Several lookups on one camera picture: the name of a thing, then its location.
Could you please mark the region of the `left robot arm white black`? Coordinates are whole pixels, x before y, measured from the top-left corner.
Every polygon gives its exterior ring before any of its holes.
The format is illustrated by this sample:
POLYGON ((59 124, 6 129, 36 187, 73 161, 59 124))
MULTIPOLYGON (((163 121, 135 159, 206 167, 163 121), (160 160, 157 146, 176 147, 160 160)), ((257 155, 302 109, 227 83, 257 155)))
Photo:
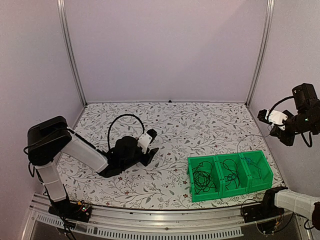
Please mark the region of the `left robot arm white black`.
POLYGON ((73 157, 103 178, 117 176, 137 163, 148 166, 158 151, 149 146, 155 140, 154 129, 143 130, 138 138, 124 136, 107 151, 96 148, 69 128, 63 116, 56 116, 27 131, 27 146, 23 152, 34 167, 41 184, 47 190, 52 206, 63 216, 74 213, 67 191, 53 163, 59 153, 73 157))

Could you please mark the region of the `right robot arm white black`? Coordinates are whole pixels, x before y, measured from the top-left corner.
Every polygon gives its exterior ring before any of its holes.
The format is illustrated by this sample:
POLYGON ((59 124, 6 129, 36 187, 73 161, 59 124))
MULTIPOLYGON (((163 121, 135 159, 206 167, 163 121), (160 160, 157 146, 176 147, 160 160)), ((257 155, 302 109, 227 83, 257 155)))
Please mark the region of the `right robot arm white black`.
MULTIPOLYGON (((320 133, 320 100, 312 84, 302 83, 292 89, 291 96, 279 100, 269 109, 260 110, 257 118, 272 125, 269 135, 278 138, 285 146, 292 147, 295 136, 301 135, 307 147, 311 148, 312 136, 320 133), (279 104, 290 99, 294 100, 296 115, 287 110, 275 110, 279 104)), ((284 186, 273 187, 265 191, 258 209, 262 218, 269 218, 277 210, 287 209, 312 222, 311 229, 320 229, 319 197, 298 193, 284 186)))

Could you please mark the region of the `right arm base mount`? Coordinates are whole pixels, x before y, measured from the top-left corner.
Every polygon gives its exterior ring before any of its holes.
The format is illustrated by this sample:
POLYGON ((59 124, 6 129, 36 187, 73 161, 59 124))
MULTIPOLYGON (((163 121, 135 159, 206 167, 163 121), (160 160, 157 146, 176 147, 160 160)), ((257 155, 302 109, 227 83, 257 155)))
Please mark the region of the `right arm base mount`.
POLYGON ((245 200, 240 206, 240 215, 245 223, 255 222, 257 231, 268 237, 283 231, 291 222, 294 212, 285 221, 285 210, 274 205, 264 204, 253 198, 245 200))

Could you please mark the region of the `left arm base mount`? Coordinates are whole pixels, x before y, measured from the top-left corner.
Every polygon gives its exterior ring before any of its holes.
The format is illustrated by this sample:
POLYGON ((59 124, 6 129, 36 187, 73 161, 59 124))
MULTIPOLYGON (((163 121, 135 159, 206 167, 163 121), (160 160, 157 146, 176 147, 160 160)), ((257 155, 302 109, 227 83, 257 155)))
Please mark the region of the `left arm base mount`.
POLYGON ((88 223, 91 218, 92 204, 83 200, 76 203, 69 199, 52 201, 48 213, 65 219, 88 223))

